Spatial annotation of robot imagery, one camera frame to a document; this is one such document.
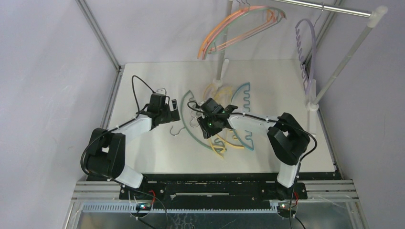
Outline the teal plastic hanger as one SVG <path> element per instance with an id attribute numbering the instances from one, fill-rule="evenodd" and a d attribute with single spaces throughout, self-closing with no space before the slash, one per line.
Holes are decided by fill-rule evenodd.
<path id="1" fill-rule="evenodd" d="M 231 97 L 231 103 L 237 97 L 239 93 L 243 93 L 243 109 L 246 111 L 251 111 L 251 84 L 250 82 L 241 84 L 233 93 Z M 243 146 L 245 149 L 254 151 L 254 142 L 252 139 L 253 133 L 250 131 L 245 131 L 245 135 L 241 137 L 237 131 L 233 131 L 233 139 L 239 141 L 240 145 Z"/>

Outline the purple plastic hanger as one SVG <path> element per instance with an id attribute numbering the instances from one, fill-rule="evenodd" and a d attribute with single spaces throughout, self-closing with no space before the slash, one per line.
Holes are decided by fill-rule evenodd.
<path id="1" fill-rule="evenodd" d="M 301 19 L 295 26 L 297 54 L 298 60 L 300 61 L 299 67 L 305 95 L 309 95 L 312 88 L 312 83 L 314 81 L 313 79 L 314 71 L 312 70 L 314 64 L 313 58 L 316 58 L 317 52 L 317 40 L 316 40 L 317 37 L 315 33 L 315 25 L 318 22 L 321 15 L 322 13 L 316 19 L 315 23 L 312 23 L 311 20 L 304 18 Z M 306 30 L 309 30 L 311 35 L 311 49 L 309 51 L 308 57 L 306 58 L 302 55 L 303 48 L 301 47 L 301 35 L 302 35 L 301 30 L 303 29 L 303 27 L 301 26 L 302 24 L 304 24 L 307 27 Z"/>

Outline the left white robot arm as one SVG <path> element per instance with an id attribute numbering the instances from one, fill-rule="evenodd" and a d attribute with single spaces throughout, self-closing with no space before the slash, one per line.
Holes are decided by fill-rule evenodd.
<path id="1" fill-rule="evenodd" d="M 152 93 L 149 103 L 139 109 L 133 118 L 110 130 L 96 128 L 92 131 L 80 159 L 82 171 L 89 176 L 109 178 L 131 187 L 130 191 L 136 198 L 145 198 L 149 194 L 149 186 L 144 183 L 142 173 L 127 165 L 126 147 L 135 138 L 157 126 L 180 119 L 177 100 Z"/>

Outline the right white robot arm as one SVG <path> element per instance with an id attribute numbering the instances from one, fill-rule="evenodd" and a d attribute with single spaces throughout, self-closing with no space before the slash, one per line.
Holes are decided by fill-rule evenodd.
<path id="1" fill-rule="evenodd" d="M 201 114 L 197 122 L 205 139 L 224 129 L 266 136 L 280 161 L 276 192 L 281 198 L 289 198 L 294 194 L 300 164 L 310 153 L 308 145 L 310 142 L 316 144 L 317 141 L 291 114 L 283 113 L 277 117 L 253 114 L 232 104 L 223 107 L 212 98 L 200 104 L 191 101 L 187 106 Z"/>

